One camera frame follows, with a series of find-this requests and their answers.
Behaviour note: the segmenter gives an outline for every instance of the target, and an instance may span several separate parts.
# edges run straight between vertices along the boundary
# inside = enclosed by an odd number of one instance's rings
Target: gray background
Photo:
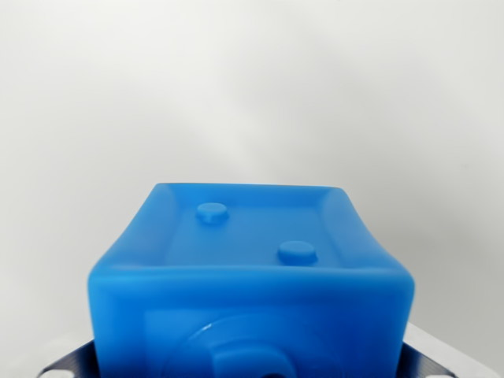
[[[91,266],[155,183],[197,181],[343,187],[415,276],[412,321],[504,372],[503,17],[1,0],[0,366],[90,335]]]

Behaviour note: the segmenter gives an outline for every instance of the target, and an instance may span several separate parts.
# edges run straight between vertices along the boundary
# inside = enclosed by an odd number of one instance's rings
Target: metal bracket
[[[408,324],[397,378],[500,378],[479,362]],[[39,378],[100,378],[91,341],[46,367]]]

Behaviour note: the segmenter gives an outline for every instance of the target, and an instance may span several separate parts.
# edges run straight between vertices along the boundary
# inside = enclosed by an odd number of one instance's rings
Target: white backdrop
[[[0,366],[90,332],[91,266],[155,183],[196,181],[343,187],[415,276],[412,321],[503,373],[503,18],[1,0]]]

